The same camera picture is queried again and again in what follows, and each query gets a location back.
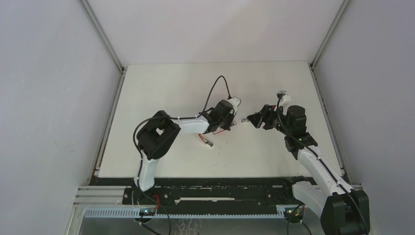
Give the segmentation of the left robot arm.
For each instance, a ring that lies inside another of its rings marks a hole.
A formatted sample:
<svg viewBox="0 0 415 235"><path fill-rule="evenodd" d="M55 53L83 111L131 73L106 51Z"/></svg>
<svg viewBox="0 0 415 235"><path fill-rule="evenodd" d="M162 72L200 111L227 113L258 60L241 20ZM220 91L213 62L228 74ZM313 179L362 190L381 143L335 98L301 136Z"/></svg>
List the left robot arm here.
<svg viewBox="0 0 415 235"><path fill-rule="evenodd" d="M137 186L134 198L141 204L153 198L151 188L159 160L169 151L178 135L204 135L218 129L231 129L241 100L236 97L222 99L218 104L193 117L172 117L160 110L153 117L140 123L133 133L133 143L140 154L138 175L134 178Z"/></svg>

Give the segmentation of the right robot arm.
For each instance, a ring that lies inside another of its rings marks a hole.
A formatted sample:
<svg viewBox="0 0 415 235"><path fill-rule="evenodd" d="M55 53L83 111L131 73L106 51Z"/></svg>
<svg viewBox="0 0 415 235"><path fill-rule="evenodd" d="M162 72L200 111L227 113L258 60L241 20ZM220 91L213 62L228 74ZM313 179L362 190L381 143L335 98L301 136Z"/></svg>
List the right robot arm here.
<svg viewBox="0 0 415 235"><path fill-rule="evenodd" d="M290 204L301 201L319 218L326 235L368 235L370 233L369 197L354 189L337 174L307 132L305 109L298 105L284 109L280 105L264 105L246 120L255 128L276 129L285 135L287 150L310 173L315 185L290 179L283 199Z"/></svg>

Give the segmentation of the red white staple box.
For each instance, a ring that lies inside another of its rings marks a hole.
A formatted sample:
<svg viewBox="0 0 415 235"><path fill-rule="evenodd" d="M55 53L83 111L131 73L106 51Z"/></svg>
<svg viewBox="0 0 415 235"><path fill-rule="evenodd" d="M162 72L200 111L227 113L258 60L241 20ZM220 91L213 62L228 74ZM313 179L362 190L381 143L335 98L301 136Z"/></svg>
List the red white staple box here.
<svg viewBox="0 0 415 235"><path fill-rule="evenodd" d="M220 134L222 132L230 131L230 130L231 130L231 128L228 128L228 129L218 128L217 130L213 131L213 135L217 135L217 134Z"/></svg>

